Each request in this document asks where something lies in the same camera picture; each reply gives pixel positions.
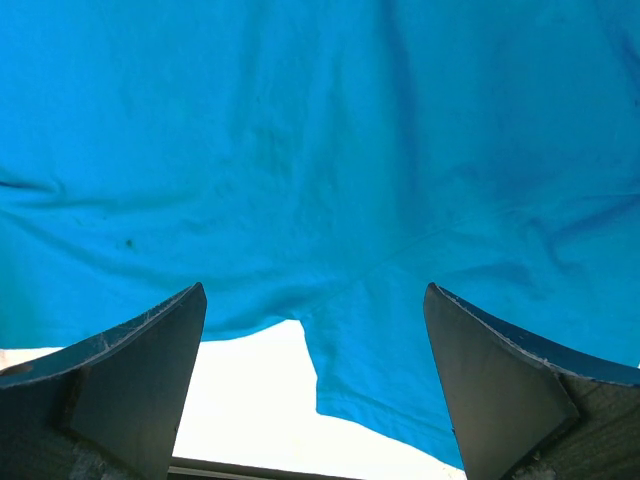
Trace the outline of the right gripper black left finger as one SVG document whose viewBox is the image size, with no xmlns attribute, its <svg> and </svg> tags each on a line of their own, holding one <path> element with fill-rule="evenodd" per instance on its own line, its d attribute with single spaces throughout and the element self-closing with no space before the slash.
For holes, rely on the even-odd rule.
<svg viewBox="0 0 640 480">
<path fill-rule="evenodd" d="M 195 284 L 132 320 L 3 369 L 2 478 L 166 478 L 206 308 Z"/>
</svg>

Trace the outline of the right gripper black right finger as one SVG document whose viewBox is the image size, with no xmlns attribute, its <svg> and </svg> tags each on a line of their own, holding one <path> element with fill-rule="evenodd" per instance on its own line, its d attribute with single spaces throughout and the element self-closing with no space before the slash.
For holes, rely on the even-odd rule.
<svg viewBox="0 0 640 480">
<path fill-rule="evenodd" d="M 639 370 L 430 284 L 424 316 L 469 479 L 636 479 Z"/>
</svg>

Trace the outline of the blue t shirt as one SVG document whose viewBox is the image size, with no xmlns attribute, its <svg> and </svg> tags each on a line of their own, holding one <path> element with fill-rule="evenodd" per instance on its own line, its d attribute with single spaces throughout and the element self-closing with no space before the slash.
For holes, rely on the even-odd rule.
<svg viewBox="0 0 640 480">
<path fill-rule="evenodd" d="M 201 283 L 304 329 L 320 413 L 461 463 L 436 283 L 639 363 L 635 1 L 5 1 L 1 344 Z"/>
</svg>

